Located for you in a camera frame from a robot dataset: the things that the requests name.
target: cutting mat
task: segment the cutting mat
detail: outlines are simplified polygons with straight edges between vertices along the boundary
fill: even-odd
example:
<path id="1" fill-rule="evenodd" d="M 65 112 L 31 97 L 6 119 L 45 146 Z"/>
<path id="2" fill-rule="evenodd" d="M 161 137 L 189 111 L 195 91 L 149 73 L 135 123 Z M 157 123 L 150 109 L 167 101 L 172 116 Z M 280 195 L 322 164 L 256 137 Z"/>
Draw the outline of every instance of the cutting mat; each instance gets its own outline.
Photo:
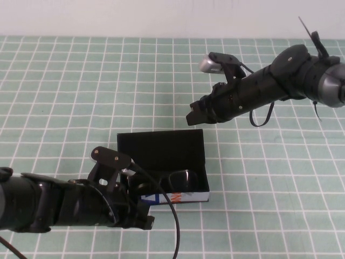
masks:
<path id="1" fill-rule="evenodd" d="M 345 41 L 324 40 L 344 62 Z M 0 165 L 68 180 L 85 178 L 91 150 L 116 149 L 120 132 L 181 130 L 189 104 L 225 81 L 203 74 L 210 52 L 252 70 L 295 39 L 146 39 L 0 36 Z M 264 121 L 268 107 L 255 112 Z M 345 110 L 277 102 L 270 122 L 248 114 L 204 129 L 210 201 L 176 205 L 179 258 L 344 258 Z M 152 231 L 54 227 L 1 235 L 28 258 L 171 258 L 168 207 Z M 14 258 L 3 247 L 0 256 Z"/>

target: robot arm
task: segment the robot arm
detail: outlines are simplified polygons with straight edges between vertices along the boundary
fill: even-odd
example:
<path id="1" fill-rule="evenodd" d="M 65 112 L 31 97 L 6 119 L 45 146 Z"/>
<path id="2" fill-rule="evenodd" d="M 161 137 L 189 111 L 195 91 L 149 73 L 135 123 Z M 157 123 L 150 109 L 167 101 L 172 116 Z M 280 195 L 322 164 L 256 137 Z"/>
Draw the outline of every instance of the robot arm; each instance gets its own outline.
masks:
<path id="1" fill-rule="evenodd" d="M 271 104 L 270 115 L 277 100 L 308 98 L 315 105 L 342 107 L 345 102 L 345 64 L 340 63 L 339 57 L 328 55 L 317 32 L 313 32 L 311 38 L 318 56 L 310 55 L 303 44 L 294 45 L 279 54 L 271 65 L 249 76 L 241 67 L 249 69 L 236 57 L 209 53 L 200 63 L 200 70 L 223 73 L 227 83 L 214 85 L 210 95 L 190 104 L 188 125 L 227 122 L 250 112 L 251 123 L 257 126 L 253 123 L 252 111 Z"/>

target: sunglasses lens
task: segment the sunglasses lens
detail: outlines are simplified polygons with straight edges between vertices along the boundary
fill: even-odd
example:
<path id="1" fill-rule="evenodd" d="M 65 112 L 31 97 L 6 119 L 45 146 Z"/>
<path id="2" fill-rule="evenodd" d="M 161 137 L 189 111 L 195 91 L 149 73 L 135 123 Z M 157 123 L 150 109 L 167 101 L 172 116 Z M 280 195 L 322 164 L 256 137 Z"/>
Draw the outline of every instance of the sunglasses lens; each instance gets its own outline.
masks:
<path id="1" fill-rule="evenodd" d="M 169 180 L 175 192 L 192 192 L 198 186 L 196 173 L 189 170 L 174 172 L 170 175 Z"/>

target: sunglasses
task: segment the sunglasses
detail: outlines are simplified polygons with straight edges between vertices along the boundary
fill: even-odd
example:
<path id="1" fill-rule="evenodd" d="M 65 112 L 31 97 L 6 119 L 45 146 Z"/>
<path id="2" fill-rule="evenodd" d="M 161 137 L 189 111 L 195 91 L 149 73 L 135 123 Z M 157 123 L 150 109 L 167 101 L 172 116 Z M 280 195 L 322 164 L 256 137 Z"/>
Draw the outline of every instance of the sunglasses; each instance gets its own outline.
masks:
<path id="1" fill-rule="evenodd" d="M 191 170 L 180 170 L 172 172 L 147 172 L 157 181 L 157 183 L 168 193 L 193 192 L 198 188 L 198 176 Z M 130 186 L 137 195 L 148 195 L 159 192 L 154 184 L 146 178 L 133 176 Z"/>

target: black cable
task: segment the black cable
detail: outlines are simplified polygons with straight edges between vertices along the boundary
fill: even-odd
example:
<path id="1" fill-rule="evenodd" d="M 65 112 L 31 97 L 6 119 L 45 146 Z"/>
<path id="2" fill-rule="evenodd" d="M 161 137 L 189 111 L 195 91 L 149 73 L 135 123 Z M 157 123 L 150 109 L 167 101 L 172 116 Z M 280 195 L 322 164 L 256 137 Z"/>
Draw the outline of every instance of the black cable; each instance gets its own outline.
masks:
<path id="1" fill-rule="evenodd" d="M 19 252 L 14 246 L 7 242 L 0 236 L 0 243 L 6 246 L 12 253 L 14 253 L 19 259 L 27 259 L 21 252 Z"/>
<path id="2" fill-rule="evenodd" d="M 178 222 L 178 217 L 177 217 L 177 214 L 176 214 L 176 210 L 174 209 L 174 206 L 171 203 L 171 200 L 167 196 L 167 193 L 157 183 L 157 181 L 149 173 L 147 173 L 144 169 L 142 169 L 137 164 L 133 163 L 132 166 L 135 168 L 135 172 L 142 173 L 143 175 L 145 175 L 156 186 L 156 188 L 163 194 L 164 198 L 167 200 L 168 205 L 170 206 L 171 212 L 174 215 L 175 223 L 176 223 L 176 247 L 175 247 L 174 256 L 172 257 L 172 259 L 176 259 L 177 258 L 177 254 L 178 254 L 178 250 L 180 248 L 180 223 Z"/>

